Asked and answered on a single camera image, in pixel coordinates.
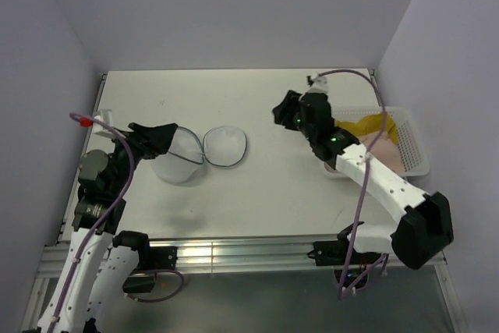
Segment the white mesh laundry bag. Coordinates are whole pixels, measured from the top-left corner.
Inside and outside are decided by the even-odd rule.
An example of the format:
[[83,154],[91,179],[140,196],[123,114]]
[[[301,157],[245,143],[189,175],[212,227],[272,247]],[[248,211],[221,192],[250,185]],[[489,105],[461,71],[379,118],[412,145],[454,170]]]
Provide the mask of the white mesh laundry bag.
[[208,165],[234,168],[243,162],[248,149],[248,136],[239,127],[218,126],[199,137],[180,126],[167,153],[150,165],[161,181],[182,185],[192,181]]

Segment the pink bra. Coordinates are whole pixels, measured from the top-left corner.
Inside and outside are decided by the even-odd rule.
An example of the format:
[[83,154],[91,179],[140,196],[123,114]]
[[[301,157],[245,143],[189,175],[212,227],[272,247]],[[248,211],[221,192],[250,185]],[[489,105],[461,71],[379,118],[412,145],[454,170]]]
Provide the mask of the pink bra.
[[[359,140],[368,147],[379,132],[369,133],[359,137]],[[390,139],[388,132],[383,131],[380,138],[373,145],[371,152],[374,157],[389,167],[393,172],[401,175],[405,172],[402,158],[398,146]],[[334,169],[324,163],[324,168],[329,173],[334,173]]]

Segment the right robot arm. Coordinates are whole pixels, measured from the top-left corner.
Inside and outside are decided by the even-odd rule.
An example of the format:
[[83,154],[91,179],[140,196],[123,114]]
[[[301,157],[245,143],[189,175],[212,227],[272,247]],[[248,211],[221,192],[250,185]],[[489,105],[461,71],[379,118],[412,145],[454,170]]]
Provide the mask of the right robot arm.
[[332,253],[340,264],[387,254],[418,270],[453,242],[447,197],[410,184],[356,136],[336,126],[326,94],[290,90],[272,113],[276,124],[301,132],[319,160],[361,186],[360,195],[371,195],[394,221],[369,225],[356,218],[334,241]]

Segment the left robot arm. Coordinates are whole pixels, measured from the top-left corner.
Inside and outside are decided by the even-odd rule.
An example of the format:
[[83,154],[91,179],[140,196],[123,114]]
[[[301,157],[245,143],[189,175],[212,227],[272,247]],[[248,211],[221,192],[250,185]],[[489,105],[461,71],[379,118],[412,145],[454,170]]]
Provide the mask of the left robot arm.
[[68,254],[35,332],[100,332],[126,280],[133,271],[149,266],[152,251],[147,234],[118,230],[124,196],[137,165],[167,154],[178,129],[175,123],[153,127],[130,123],[128,130],[120,131],[98,119],[74,118],[83,126],[105,128],[114,149],[91,150],[80,159]]

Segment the yellow cloth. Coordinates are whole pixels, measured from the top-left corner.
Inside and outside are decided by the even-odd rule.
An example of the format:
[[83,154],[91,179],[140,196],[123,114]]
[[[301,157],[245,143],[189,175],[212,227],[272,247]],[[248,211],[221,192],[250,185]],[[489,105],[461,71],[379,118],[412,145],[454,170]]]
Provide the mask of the yellow cloth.
[[390,115],[386,115],[385,122],[383,122],[381,112],[364,116],[356,122],[336,120],[335,125],[347,130],[367,145],[373,142],[381,129],[384,129],[380,140],[390,140],[393,144],[398,145],[398,130],[395,121]]

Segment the white plastic basket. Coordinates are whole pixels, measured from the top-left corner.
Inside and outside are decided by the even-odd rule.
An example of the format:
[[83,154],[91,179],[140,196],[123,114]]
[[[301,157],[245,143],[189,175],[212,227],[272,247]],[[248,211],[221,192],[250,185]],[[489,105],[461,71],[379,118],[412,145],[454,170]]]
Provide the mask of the white plastic basket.
[[[380,107],[334,107],[332,117],[334,120],[356,122],[364,116],[374,115],[381,112]],[[419,177],[427,175],[430,171],[423,144],[416,131],[415,123],[410,114],[400,107],[387,107],[386,112],[390,115],[398,130],[398,150],[405,167],[403,177]]]

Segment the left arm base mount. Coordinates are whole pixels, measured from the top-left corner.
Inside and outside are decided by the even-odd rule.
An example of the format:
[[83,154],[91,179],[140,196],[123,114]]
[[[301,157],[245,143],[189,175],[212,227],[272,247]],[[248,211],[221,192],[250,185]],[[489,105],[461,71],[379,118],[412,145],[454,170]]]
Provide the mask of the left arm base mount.
[[151,247],[145,260],[126,279],[123,292],[132,295],[151,292],[158,278],[158,273],[154,270],[175,270],[177,253],[177,246]]

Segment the aluminium rail frame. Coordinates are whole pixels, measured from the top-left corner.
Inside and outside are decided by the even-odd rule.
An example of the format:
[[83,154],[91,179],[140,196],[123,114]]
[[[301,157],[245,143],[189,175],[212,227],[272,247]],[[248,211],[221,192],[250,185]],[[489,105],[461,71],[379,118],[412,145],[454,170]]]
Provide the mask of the aluminium rail frame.
[[[119,231],[147,234],[153,246],[177,246],[175,270],[288,271],[317,268],[307,257],[317,241],[333,241],[356,218],[369,225],[393,225],[389,213],[361,186],[312,152],[299,131],[274,123],[272,109],[289,90],[305,94],[305,69],[192,69],[112,71],[101,85],[91,117],[111,109],[114,128],[176,123],[202,137],[218,126],[236,126],[249,149],[234,168],[208,165],[192,181],[161,181],[142,160],[124,199]],[[327,78],[334,107],[386,108],[366,69],[334,69]],[[108,138],[88,128],[82,156],[93,149],[111,152]],[[43,253],[40,279],[62,272],[73,233],[78,171],[67,205],[62,243]]]

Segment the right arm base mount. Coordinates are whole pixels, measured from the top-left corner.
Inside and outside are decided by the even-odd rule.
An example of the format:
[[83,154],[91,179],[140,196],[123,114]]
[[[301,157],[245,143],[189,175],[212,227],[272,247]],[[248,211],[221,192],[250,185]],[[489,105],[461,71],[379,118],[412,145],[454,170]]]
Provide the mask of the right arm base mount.
[[[333,241],[317,241],[313,243],[313,249],[307,254],[307,257],[313,260],[317,267],[339,267],[334,272],[334,275],[337,282],[340,282],[348,247],[348,243],[342,243],[337,239]],[[344,287],[352,284],[369,265],[379,258],[381,258],[379,253],[357,253],[353,250],[345,276]]]

